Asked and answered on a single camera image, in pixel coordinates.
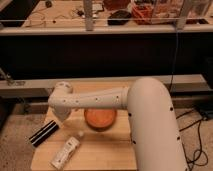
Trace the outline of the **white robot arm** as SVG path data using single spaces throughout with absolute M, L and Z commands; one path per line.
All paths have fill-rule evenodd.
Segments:
M 74 93 L 69 83 L 59 82 L 48 104 L 60 120 L 73 108 L 125 109 L 138 171 L 188 171 L 171 96 L 155 78 L 86 93 Z

